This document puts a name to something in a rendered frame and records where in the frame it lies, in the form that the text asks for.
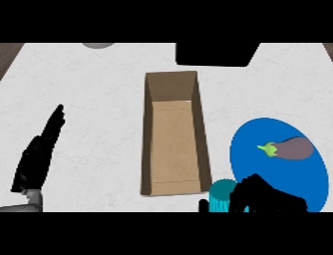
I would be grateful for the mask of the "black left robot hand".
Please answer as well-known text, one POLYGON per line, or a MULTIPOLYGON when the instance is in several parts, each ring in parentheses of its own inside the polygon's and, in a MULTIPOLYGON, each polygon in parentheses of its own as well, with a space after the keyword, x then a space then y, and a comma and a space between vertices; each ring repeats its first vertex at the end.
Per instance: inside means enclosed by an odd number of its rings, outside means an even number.
POLYGON ((11 191, 22 193, 29 189, 42 189, 51 167, 53 154, 61 129, 66 124, 64 106, 59 105, 48 119, 41 135, 36 135, 22 156, 11 191))

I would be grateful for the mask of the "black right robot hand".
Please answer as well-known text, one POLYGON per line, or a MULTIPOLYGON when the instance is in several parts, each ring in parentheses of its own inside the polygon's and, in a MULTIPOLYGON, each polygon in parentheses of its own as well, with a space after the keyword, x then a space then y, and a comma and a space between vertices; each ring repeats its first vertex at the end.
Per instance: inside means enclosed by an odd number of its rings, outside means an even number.
MULTIPOLYGON (((260 174, 252 174, 240 182, 230 194, 230 213, 298 213, 308 211, 303 197, 277 190, 260 174)), ((209 211, 209 198, 199 201, 199 211, 209 211)))

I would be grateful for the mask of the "blue plate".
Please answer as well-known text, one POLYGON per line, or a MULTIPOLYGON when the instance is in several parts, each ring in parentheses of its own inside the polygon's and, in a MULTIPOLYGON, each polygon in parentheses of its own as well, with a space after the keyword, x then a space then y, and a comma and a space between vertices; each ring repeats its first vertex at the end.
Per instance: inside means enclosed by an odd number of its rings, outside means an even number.
POLYGON ((230 163, 235 178, 242 181, 258 173, 269 184, 286 193, 303 197, 308 211, 320 212, 329 197, 329 171, 319 149, 303 160, 270 157, 258 147, 270 142, 283 142, 304 132, 289 123, 260 118, 237 130, 230 147, 230 163))

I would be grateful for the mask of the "teal cupcake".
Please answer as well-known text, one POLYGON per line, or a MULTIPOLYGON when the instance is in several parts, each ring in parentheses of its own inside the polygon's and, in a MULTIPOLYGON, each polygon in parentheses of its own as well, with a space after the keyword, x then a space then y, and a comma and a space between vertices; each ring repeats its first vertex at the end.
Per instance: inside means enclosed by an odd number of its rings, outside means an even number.
POLYGON ((230 210, 230 194, 240 183, 235 179, 220 179, 209 189, 209 211, 227 212, 230 210))

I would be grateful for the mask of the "brown cardboard box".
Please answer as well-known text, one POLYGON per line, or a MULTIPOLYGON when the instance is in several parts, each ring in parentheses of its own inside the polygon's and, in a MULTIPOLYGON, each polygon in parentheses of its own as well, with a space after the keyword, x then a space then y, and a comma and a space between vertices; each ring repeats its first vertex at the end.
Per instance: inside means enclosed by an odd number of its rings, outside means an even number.
POLYGON ((198 71, 147 73, 141 195, 212 185, 198 71))

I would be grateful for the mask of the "purple eggplant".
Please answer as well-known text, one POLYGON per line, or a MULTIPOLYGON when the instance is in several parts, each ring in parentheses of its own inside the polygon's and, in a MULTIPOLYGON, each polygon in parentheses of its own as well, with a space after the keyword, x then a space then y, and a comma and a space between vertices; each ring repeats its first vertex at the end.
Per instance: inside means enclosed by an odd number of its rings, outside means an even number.
POLYGON ((282 142, 269 142, 266 145, 260 145, 258 148, 270 157, 288 160, 307 159, 314 153, 314 145, 304 136, 292 137, 282 142))

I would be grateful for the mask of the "grey round object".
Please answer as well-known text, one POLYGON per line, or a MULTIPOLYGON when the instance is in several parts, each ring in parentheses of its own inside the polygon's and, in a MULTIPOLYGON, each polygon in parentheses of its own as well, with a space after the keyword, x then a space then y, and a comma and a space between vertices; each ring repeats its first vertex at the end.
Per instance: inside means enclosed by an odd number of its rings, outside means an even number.
POLYGON ((84 45, 91 49, 106 49, 112 47, 116 43, 84 43, 84 45))

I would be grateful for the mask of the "black appliance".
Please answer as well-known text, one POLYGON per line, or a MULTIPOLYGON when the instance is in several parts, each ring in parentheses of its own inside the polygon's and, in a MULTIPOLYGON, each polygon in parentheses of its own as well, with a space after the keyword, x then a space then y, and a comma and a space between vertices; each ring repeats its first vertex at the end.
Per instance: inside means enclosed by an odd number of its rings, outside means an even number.
POLYGON ((186 66, 246 67, 260 43, 177 43, 175 61, 186 66))

